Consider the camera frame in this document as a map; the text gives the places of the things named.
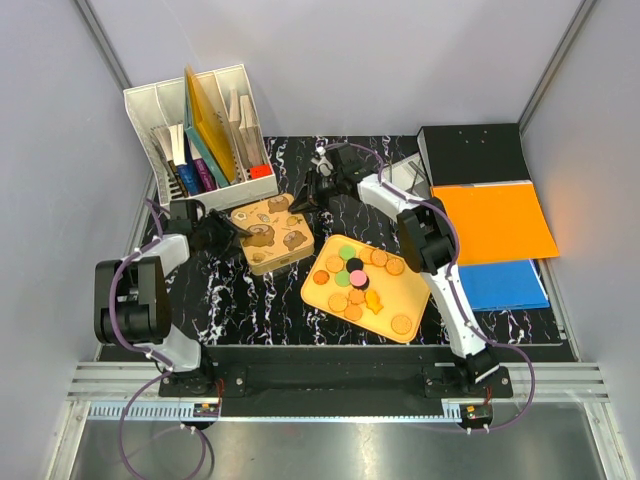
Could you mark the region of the yellow cookie tray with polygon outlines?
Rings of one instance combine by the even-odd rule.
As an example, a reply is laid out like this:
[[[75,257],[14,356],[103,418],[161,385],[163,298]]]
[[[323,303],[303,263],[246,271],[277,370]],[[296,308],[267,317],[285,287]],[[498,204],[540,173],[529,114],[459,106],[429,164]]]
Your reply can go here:
[[[368,282],[353,286],[350,273],[339,256],[343,245],[351,245],[363,263]],[[301,287],[302,300],[311,307],[359,326],[397,343],[409,343],[417,335],[430,289],[421,275],[401,257],[343,235],[325,242]],[[391,328],[396,315],[406,315],[412,329],[398,335]]]

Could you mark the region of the silver tin lid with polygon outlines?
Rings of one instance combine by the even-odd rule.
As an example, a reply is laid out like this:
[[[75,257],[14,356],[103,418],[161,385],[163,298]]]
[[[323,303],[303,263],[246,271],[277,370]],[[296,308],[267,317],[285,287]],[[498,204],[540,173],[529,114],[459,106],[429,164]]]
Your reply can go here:
[[[277,242],[314,244],[305,217],[289,212],[293,200],[291,194],[284,193],[232,211],[232,222],[252,233],[250,238],[241,240],[243,252],[246,247],[273,247]]]

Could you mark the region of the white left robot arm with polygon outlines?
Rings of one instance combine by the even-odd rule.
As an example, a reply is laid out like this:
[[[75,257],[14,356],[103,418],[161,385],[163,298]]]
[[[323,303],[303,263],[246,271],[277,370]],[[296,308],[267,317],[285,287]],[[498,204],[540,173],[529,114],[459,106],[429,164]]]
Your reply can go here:
[[[94,333],[103,345],[140,353],[181,375],[190,393],[203,396],[214,388],[216,372],[206,348],[174,325],[165,279],[200,252],[218,259],[232,256],[252,234],[199,200],[162,207],[147,199],[145,204],[156,226],[152,240],[95,267]]]

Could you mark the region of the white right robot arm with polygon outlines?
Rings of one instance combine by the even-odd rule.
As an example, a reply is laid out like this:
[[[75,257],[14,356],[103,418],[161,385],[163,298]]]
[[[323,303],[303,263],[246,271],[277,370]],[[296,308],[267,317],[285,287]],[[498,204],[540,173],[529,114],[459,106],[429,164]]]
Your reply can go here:
[[[330,199],[344,195],[393,220],[401,256],[431,290],[444,321],[457,368],[455,387],[463,395],[476,396],[488,387],[500,365],[462,286],[456,230],[439,199],[401,190],[384,177],[384,162],[373,171],[358,157],[359,148],[349,143],[318,147],[290,211],[325,209]]]

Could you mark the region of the brown compartment cookie box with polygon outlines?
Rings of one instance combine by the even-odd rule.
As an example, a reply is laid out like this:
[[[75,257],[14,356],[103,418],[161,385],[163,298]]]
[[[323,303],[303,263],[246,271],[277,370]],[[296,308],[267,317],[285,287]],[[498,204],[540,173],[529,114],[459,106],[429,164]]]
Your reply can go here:
[[[312,242],[277,242],[273,247],[246,247],[244,254],[253,275],[261,276],[313,254]]]

